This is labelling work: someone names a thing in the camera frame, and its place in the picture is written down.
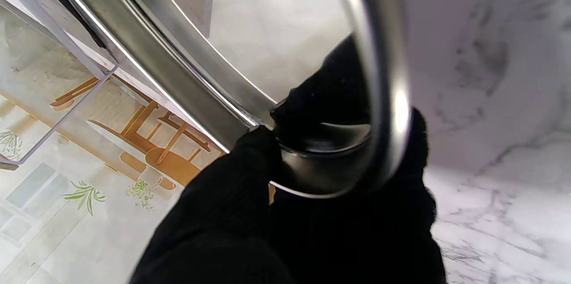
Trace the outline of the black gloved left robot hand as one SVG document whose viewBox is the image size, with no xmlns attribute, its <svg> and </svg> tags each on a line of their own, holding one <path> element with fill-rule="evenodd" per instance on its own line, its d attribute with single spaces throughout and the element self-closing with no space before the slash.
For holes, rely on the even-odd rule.
<svg viewBox="0 0 571 284">
<path fill-rule="evenodd" d="M 412 111 L 402 162 L 363 197 L 269 202 L 283 170 L 274 135 L 261 126 L 207 166 L 155 230 L 131 284 L 444 284 L 431 229 L 436 201 L 423 181 L 426 120 Z"/>
</svg>

